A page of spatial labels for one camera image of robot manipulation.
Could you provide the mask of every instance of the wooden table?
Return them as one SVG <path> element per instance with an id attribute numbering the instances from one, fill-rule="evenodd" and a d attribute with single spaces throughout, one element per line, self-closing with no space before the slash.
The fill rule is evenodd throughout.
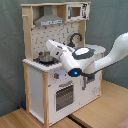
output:
<path id="1" fill-rule="evenodd" d="M 128 89 L 103 80 L 101 93 L 71 117 L 87 128 L 116 128 L 128 118 Z"/>
<path id="2" fill-rule="evenodd" d="M 0 128 L 44 128 L 44 125 L 23 109 L 0 118 Z M 81 128 L 69 118 L 64 118 L 50 128 Z"/>

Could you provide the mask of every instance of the knob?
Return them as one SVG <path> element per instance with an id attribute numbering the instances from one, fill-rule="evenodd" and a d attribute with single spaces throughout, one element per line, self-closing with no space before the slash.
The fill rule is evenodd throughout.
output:
<path id="1" fill-rule="evenodd" d="M 58 74 L 58 73 L 55 73 L 55 74 L 54 74 L 54 78 L 55 78 L 55 79 L 59 79 L 59 74 Z"/>

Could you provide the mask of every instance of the faucet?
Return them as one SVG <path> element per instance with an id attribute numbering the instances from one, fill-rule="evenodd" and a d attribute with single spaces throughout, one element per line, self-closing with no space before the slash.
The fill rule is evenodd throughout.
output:
<path id="1" fill-rule="evenodd" d="M 80 41 L 83 40 L 83 39 L 82 39 L 82 35 L 81 35 L 80 33 L 74 33 L 74 34 L 71 36 L 71 38 L 70 38 L 70 43 L 68 44 L 69 47 L 72 47 L 72 48 L 75 47 L 75 44 L 73 44 L 73 42 L 72 42 L 72 39 L 73 39 L 73 37 L 74 37 L 75 35 L 80 36 Z"/>

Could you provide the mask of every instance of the white tiled backsplash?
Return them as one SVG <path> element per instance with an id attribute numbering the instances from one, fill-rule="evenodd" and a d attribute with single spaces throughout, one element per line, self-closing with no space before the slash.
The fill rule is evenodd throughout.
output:
<path id="1" fill-rule="evenodd" d="M 46 41 L 54 39 L 59 43 L 70 43 L 70 37 L 74 33 L 78 33 L 79 22 L 57 24 L 47 27 L 35 27 L 32 30 L 33 58 L 37 58 L 39 52 L 47 50 Z M 75 47 L 78 46 L 78 35 L 73 38 Z"/>

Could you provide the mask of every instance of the stovetop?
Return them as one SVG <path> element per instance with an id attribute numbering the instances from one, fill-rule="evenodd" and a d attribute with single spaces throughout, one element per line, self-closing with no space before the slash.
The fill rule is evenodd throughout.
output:
<path id="1" fill-rule="evenodd" d="M 43 66 L 46 66 L 46 67 L 50 67 L 50 66 L 53 66 L 55 64 L 60 63 L 58 60 L 54 60 L 54 61 L 51 61 L 51 62 L 42 62 L 42 61 L 39 60 L 39 58 L 33 59 L 33 61 L 36 62 L 36 63 L 39 63 Z"/>

